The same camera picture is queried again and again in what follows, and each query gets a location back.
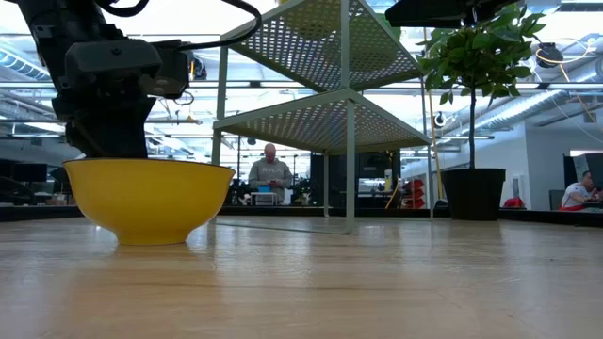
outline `metal shelf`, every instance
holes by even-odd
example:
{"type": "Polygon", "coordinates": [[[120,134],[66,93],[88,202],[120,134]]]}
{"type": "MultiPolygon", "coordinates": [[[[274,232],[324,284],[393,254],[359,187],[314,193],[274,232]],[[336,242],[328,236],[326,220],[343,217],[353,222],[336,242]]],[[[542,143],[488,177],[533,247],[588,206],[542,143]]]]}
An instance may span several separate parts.
{"type": "MultiPolygon", "coordinates": [[[[365,0],[349,1],[349,44],[342,40],[341,0],[291,0],[263,16],[248,40],[230,46],[240,54],[318,92],[372,89],[420,76],[402,47],[365,0]],[[341,86],[342,41],[350,48],[350,84],[341,86]]],[[[238,36],[249,22],[221,36],[238,36]]]]}
{"type": "Polygon", "coordinates": [[[348,101],[357,152],[429,145],[430,139],[352,89],[322,93],[214,122],[222,132],[317,153],[345,154],[348,101]]]}

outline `person in red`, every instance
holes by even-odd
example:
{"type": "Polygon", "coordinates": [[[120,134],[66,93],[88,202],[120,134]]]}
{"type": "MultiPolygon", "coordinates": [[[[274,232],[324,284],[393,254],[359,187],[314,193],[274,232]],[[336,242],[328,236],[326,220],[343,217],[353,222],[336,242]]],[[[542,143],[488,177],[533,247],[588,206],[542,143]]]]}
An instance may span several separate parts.
{"type": "Polygon", "coordinates": [[[591,177],[589,170],[582,174],[582,180],[579,183],[572,184],[567,187],[562,199],[560,211],[582,211],[585,210],[585,202],[600,202],[598,190],[595,188],[595,183],[591,177]]]}

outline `computer monitor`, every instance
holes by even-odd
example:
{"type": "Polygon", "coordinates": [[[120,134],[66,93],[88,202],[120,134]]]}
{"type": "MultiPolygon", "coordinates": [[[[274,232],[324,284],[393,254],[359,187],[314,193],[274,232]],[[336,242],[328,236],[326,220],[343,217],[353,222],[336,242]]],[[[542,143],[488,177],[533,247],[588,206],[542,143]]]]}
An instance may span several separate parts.
{"type": "Polygon", "coordinates": [[[48,176],[46,164],[14,164],[12,179],[21,183],[45,182],[48,176]]]}

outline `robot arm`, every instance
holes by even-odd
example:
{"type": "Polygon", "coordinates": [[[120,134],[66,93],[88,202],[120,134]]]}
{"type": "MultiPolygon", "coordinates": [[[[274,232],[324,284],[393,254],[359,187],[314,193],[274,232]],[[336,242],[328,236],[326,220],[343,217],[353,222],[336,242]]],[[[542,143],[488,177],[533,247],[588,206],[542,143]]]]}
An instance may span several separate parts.
{"type": "Polygon", "coordinates": [[[147,157],[144,122],[156,96],[177,99],[187,88],[187,51],[246,40],[262,22],[253,6],[222,0],[253,14],[255,27],[227,41],[150,43],[128,39],[101,12],[131,17],[149,0],[131,8],[114,8],[115,0],[9,1],[19,5],[51,74],[57,89],[52,105],[67,122],[67,141],[87,157],[147,157]]]}

